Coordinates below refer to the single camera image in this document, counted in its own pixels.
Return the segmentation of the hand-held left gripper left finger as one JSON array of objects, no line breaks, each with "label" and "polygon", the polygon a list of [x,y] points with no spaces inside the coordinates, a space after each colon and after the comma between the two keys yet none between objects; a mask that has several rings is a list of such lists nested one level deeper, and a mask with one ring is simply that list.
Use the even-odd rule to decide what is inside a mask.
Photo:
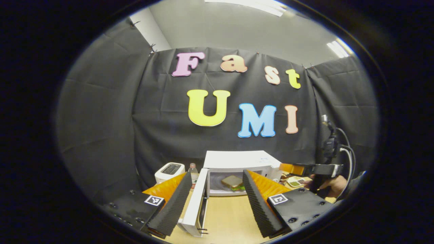
[{"label": "hand-held left gripper left finger", "polygon": [[191,186],[191,173],[185,172],[143,192],[131,190],[102,209],[132,229],[165,238],[177,225]]}]

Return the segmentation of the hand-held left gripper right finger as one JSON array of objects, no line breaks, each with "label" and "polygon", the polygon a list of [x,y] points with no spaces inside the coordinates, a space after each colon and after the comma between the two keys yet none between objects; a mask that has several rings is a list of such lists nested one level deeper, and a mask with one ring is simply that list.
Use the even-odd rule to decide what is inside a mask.
[{"label": "hand-held left gripper right finger", "polygon": [[263,237],[300,229],[333,206],[304,187],[290,190],[251,170],[243,170],[243,185]]}]

